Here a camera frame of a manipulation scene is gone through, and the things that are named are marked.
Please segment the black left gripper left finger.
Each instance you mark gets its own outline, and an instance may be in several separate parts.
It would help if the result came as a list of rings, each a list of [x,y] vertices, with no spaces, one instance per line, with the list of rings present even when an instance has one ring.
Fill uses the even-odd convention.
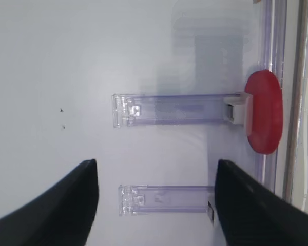
[[[80,163],[33,201],[0,219],[0,245],[85,245],[99,203],[97,162]]]

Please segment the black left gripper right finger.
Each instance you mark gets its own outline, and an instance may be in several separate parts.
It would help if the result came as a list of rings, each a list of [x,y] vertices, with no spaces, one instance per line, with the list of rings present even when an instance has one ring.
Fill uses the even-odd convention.
[[[228,245],[308,245],[308,214],[230,160],[218,161],[215,205]]]

